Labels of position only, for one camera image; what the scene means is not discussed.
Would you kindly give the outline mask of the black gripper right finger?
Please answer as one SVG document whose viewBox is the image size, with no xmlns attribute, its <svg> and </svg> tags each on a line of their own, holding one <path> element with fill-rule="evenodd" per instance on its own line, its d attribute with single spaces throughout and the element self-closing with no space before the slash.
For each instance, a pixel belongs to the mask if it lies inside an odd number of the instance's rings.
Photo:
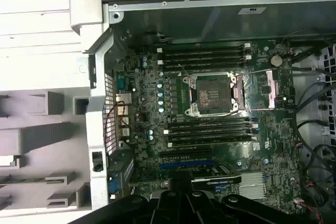
<svg viewBox="0 0 336 224">
<path fill-rule="evenodd" d="M 289 215 L 241 195 L 231 194 L 217 202 L 195 190 L 189 172 L 182 172 L 182 195 L 196 223 L 298 223 Z"/>
</svg>

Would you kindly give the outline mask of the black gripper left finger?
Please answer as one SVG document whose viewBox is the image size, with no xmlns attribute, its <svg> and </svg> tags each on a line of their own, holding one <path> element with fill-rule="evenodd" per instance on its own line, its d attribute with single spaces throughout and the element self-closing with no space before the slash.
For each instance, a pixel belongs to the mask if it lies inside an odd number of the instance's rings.
<svg viewBox="0 0 336 224">
<path fill-rule="evenodd" d="M 169 188 L 159 198 L 129 195 L 72 223 L 178 223 L 182 197 L 182 172 L 169 173 Z"/>
</svg>

